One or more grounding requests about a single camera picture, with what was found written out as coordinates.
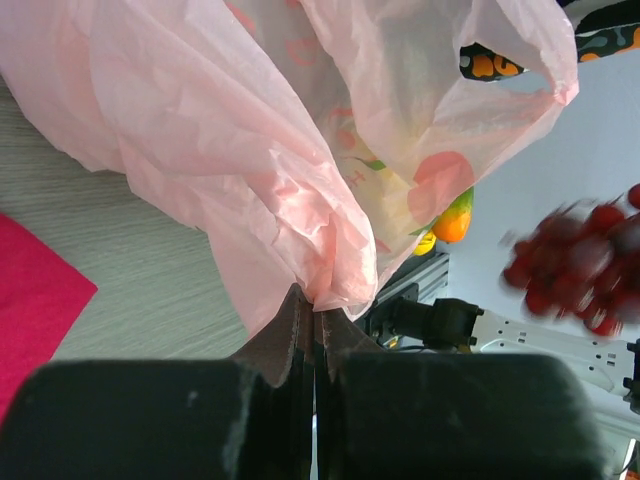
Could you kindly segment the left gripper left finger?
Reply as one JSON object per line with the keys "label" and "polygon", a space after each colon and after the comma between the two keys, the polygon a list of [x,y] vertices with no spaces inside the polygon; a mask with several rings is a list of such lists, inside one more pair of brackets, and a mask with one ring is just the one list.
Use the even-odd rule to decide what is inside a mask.
{"label": "left gripper left finger", "polygon": [[214,360],[55,361],[1,423],[5,479],[306,479],[313,312],[292,286],[275,317]]}

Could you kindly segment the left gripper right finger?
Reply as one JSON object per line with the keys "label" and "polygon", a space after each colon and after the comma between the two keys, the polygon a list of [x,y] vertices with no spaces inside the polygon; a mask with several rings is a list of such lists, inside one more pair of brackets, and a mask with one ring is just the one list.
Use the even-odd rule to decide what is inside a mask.
{"label": "left gripper right finger", "polygon": [[605,479],[588,396],[539,354],[391,353],[314,317],[322,479]]}

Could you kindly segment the fake yellow lemon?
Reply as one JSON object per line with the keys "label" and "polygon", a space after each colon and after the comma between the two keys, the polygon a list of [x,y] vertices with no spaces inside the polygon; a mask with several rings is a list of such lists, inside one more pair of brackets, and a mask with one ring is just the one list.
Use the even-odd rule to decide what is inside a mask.
{"label": "fake yellow lemon", "polygon": [[431,252],[437,242],[437,237],[432,231],[428,231],[416,245],[413,254],[415,256],[424,256]]}

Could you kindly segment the orange green fake mango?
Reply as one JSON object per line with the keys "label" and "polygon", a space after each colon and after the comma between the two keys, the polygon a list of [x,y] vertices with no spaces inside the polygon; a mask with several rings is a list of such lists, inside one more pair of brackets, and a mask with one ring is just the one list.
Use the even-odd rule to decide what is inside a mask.
{"label": "orange green fake mango", "polygon": [[432,233],[442,242],[460,242],[471,225],[473,206],[474,188],[470,187],[439,216],[431,228]]}

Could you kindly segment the fake dark grapes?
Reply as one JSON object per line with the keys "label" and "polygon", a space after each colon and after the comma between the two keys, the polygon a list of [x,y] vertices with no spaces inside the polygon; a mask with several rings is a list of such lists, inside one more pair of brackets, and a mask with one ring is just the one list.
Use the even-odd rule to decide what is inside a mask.
{"label": "fake dark grapes", "polygon": [[534,317],[572,316],[599,336],[639,324],[639,186],[547,215],[501,273]]}

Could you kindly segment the pink plastic bag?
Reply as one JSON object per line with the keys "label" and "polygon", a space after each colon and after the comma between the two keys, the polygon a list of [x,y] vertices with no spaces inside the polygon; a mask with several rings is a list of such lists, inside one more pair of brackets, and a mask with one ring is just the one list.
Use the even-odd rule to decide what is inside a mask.
{"label": "pink plastic bag", "polygon": [[5,1],[1,74],[86,169],[204,231],[251,332],[357,318],[579,90],[554,1]]}

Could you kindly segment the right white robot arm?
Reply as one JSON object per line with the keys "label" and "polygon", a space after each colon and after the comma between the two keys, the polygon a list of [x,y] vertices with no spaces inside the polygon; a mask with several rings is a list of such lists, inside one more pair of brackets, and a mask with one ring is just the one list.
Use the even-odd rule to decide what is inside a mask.
{"label": "right white robot arm", "polygon": [[393,302],[390,330],[428,350],[550,355],[639,413],[639,342],[591,339],[507,319],[460,299]]}

